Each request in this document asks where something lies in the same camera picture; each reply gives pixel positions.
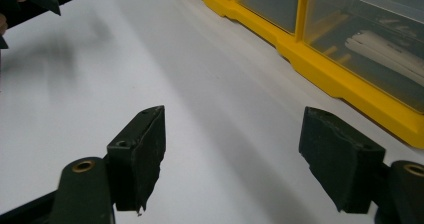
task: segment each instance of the yellow drawer organizer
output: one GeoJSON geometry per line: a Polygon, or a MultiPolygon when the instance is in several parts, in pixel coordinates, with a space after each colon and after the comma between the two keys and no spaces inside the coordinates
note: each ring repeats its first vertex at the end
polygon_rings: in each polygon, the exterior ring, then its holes
{"type": "Polygon", "coordinates": [[[424,149],[422,0],[203,0],[273,44],[293,68],[424,149]]]}

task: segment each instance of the white table surface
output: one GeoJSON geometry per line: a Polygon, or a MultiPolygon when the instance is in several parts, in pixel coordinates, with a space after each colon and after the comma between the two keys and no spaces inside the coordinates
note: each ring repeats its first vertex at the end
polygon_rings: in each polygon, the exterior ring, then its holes
{"type": "Polygon", "coordinates": [[[303,111],[330,111],[424,162],[201,0],[75,0],[8,30],[0,80],[0,213],[57,188],[139,111],[165,105],[167,151],[147,211],[117,223],[373,223],[338,213],[298,153],[303,111]]]}

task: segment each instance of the yellow storage bin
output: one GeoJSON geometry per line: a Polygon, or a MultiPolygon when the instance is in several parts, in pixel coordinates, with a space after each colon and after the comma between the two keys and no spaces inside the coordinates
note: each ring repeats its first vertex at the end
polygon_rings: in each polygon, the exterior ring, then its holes
{"type": "Polygon", "coordinates": [[[420,0],[203,0],[272,43],[293,68],[424,148],[420,0]]]}

